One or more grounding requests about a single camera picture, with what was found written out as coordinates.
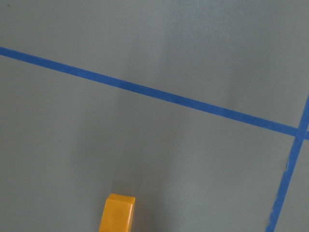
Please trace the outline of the orange trapezoid block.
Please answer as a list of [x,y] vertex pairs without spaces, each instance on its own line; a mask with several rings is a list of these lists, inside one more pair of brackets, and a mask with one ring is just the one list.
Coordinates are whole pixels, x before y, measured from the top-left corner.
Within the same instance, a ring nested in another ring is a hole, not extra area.
[[136,198],[111,193],[106,199],[99,232],[130,232]]

